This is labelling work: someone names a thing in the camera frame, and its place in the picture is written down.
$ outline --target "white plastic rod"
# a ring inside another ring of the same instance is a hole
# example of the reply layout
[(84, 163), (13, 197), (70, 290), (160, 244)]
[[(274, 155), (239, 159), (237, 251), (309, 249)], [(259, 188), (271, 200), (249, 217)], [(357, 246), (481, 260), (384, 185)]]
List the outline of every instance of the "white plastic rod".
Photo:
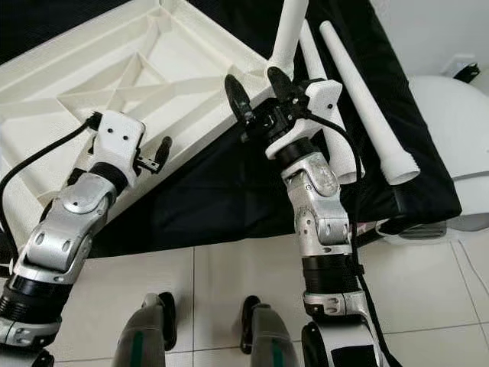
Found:
[[(323, 78), (327, 79), (326, 71), (322, 65), (321, 57), (319, 56), (316, 43), (313, 39), (313, 34), (309, 28), (307, 20), (303, 22), (303, 28), (300, 32), (300, 48), (303, 51), (304, 60), (306, 62), (307, 73), (310, 79)], [(319, 117), (325, 118), (325, 114), (322, 111), (314, 111)], [(345, 130), (345, 124), (343, 124), (342, 116), (339, 113), (338, 106), (335, 106), (335, 111), (330, 118), (331, 122), (334, 122), (337, 126)], [(345, 139), (337, 132), (321, 127), (326, 144), (328, 145), (329, 152), (329, 166), (338, 178), (338, 182), (341, 185), (351, 184), (357, 180), (355, 158), (350, 146)], [(363, 165), (361, 166), (361, 176), (364, 176), (365, 171)]]
[(419, 174), (418, 165), (397, 140), (331, 22), (324, 21), (319, 30), (381, 159), (381, 170), (387, 182), (393, 186), (412, 180)]
[(268, 60), (268, 67), (278, 67), (289, 78), (293, 78), (293, 57), (299, 42), (300, 29), (306, 17), (309, 0), (285, 0), (278, 24), (274, 52)]

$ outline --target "tile floor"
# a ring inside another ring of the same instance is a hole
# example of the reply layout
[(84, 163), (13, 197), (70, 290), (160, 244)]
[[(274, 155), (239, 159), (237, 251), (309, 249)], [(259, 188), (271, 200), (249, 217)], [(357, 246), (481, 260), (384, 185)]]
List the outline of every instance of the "tile floor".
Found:
[[(464, 240), (465, 251), (458, 241), (379, 241), (361, 250), (387, 342), (405, 367), (489, 365), (486, 242), (489, 233)], [(118, 334), (144, 294), (172, 291), (180, 321), (169, 367), (248, 365), (237, 346), (239, 309), (249, 294), (281, 314), (301, 355), (303, 288), (291, 235), (90, 260), (50, 351), (56, 366), (109, 367)]]

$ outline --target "power outlet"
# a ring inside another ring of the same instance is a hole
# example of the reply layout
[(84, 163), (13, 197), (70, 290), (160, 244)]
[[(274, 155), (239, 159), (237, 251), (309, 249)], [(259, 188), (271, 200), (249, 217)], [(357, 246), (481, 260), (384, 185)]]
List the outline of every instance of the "power outlet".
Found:
[(442, 75), (453, 78), (458, 72), (462, 71), (471, 63), (475, 63), (475, 55), (456, 54), (442, 69)]

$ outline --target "white cylindrical rod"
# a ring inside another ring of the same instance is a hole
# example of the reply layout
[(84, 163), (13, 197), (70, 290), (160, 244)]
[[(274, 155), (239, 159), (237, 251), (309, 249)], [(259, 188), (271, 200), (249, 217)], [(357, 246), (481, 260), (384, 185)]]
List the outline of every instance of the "white cylindrical rod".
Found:
[(285, 0), (278, 24), (274, 52), (268, 60), (268, 67), (278, 67), (289, 78), (293, 78), (293, 57), (299, 42), (300, 29), (306, 17), (309, 0)]
[[(309, 28), (309, 23), (304, 20), (303, 29), (300, 32), (300, 48), (303, 51), (304, 60), (306, 62), (307, 73), (310, 79), (323, 78), (327, 79), (324, 66), (322, 65), (321, 57), (319, 56), (316, 43), (313, 39), (313, 34)], [(314, 111), (319, 117), (327, 118), (324, 113), (326, 106), (322, 111)], [(330, 117), (331, 122), (345, 130), (342, 116), (339, 113), (338, 106)], [(329, 166), (338, 178), (341, 185), (351, 184), (357, 180), (355, 158), (353, 152), (346, 140), (334, 130), (322, 127), (326, 144), (329, 152)], [(361, 175), (364, 176), (365, 171), (361, 166)]]
[(381, 159), (381, 170), (387, 182), (400, 185), (412, 180), (419, 174), (418, 165), (397, 140), (331, 22), (324, 21), (319, 30)]

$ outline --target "black fabric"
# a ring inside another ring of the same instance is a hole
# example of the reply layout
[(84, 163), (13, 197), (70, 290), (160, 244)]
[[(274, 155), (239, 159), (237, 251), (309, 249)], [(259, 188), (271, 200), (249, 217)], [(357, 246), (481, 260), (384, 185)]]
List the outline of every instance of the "black fabric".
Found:
[[(2, 0), (2, 60), (121, 2)], [(262, 56), (271, 55), (282, 0), (190, 0), (190, 3)], [(326, 19), (335, 25), (402, 146), (414, 156), (422, 171), (409, 183), (398, 187), (387, 185), (377, 154), (344, 91), (339, 107), (367, 171), (361, 184), (360, 220), (391, 218), (402, 227), (457, 216), (461, 208), (452, 180), (368, 0), (309, 0), (307, 17), (329, 77), (341, 82), (318, 32), (319, 24)], [(296, 56), (296, 78), (306, 78), (300, 50)], [(292, 232), (293, 211), (278, 170), (262, 150), (243, 145), (241, 133), (240, 126), (229, 129), (106, 226), (96, 237), (91, 256)], [(318, 141), (324, 150), (324, 139)], [(350, 212), (352, 192), (352, 187), (342, 191), (342, 202)], [(138, 243), (127, 240), (133, 238), (139, 238)]]

